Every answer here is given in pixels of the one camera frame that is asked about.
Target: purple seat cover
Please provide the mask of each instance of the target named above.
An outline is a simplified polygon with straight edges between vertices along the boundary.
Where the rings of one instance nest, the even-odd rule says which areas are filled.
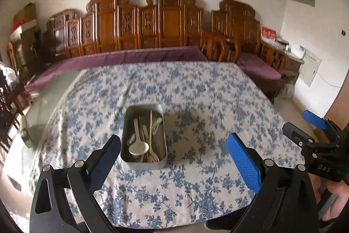
[[[26,91],[40,91],[50,79],[63,72],[82,71],[86,68],[113,66],[116,64],[136,64],[160,61],[207,61],[197,46],[124,50],[103,54],[74,57],[52,64],[24,88]]]
[[[255,54],[241,53],[237,65],[249,76],[266,80],[279,80],[281,73],[267,65]]]

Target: blue textured pad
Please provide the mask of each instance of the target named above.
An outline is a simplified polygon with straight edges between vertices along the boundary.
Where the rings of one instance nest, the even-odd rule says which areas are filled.
[[[262,187],[261,175],[259,169],[244,149],[245,145],[241,145],[235,135],[229,135],[226,144],[246,186],[258,193]]]
[[[327,128],[326,121],[310,111],[305,111],[303,113],[303,119],[310,122],[313,126],[316,126],[318,129]]]

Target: tablecloth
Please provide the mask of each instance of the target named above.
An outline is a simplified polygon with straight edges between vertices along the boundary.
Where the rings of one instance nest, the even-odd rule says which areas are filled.
[[[125,64],[82,71],[54,110],[36,151],[30,186],[41,168],[70,167],[122,136],[130,105],[160,103],[168,166],[131,170],[118,157],[95,198],[116,226],[166,228],[209,220],[248,205],[254,192],[226,148],[236,132],[279,166],[302,162],[282,134],[283,119],[235,65],[217,62]],[[70,192],[72,212],[79,215]]]

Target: floor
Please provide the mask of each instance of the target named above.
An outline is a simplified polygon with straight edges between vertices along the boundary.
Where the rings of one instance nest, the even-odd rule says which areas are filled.
[[[291,122],[304,132],[315,138],[311,126],[302,118],[301,113],[292,103],[292,100],[276,98],[274,102],[275,108],[281,114],[286,122]],[[7,210],[12,216],[15,216],[17,223],[20,228],[26,233],[28,232],[29,225],[29,212],[31,208],[32,194],[25,186],[21,186],[21,191],[16,190],[16,185],[10,181],[7,175],[2,173],[0,166],[0,198]],[[156,232],[168,232],[168,233],[194,233],[194,232],[205,232],[203,223],[188,225],[183,227],[177,227],[173,229],[157,230]]]

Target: metal bolt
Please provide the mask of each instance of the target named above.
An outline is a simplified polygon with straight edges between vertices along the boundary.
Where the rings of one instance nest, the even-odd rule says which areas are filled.
[[[45,166],[43,166],[43,171],[47,172],[50,168],[51,168],[50,165],[45,165]]]
[[[299,169],[300,171],[305,171],[305,167],[304,167],[304,165],[302,165],[302,164],[299,164],[299,165],[298,165],[298,169]]]
[[[271,159],[267,159],[264,163],[265,163],[268,167],[271,167],[271,166],[274,165],[274,162],[273,162],[273,160],[271,160]]]
[[[79,161],[76,161],[75,162],[75,167],[76,168],[80,168],[80,167],[82,167],[84,165],[84,161],[82,161],[82,160],[79,160]]]

